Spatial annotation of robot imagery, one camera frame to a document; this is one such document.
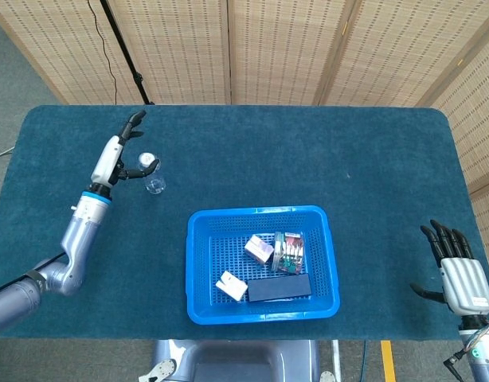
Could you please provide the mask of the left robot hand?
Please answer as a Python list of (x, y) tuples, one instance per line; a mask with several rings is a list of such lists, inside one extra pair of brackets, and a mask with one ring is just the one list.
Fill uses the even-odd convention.
[(132, 138), (139, 138), (143, 135), (142, 131), (134, 131), (134, 129), (142, 122), (145, 115), (145, 110), (131, 115), (121, 131), (108, 140), (92, 172), (92, 184), (111, 188), (118, 180), (147, 177), (156, 170), (159, 164), (158, 159), (154, 159), (144, 170), (125, 169), (122, 161), (122, 153), (126, 143)]

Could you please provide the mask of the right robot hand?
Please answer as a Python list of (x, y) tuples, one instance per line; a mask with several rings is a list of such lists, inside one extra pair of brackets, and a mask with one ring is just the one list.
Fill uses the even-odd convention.
[(483, 266), (467, 237), (436, 220), (421, 226), (438, 267), (442, 291), (430, 291), (416, 283), (410, 287), (419, 297), (445, 304), (459, 317), (489, 314), (489, 284)]

